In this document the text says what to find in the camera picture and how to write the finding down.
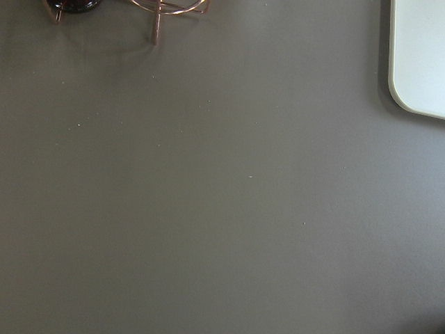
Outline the cream rabbit tray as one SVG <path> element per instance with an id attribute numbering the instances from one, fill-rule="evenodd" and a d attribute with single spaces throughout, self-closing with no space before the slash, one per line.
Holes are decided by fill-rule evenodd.
<path id="1" fill-rule="evenodd" d="M 389 91 L 408 112 L 444 119 L 444 2 L 390 2 Z"/>

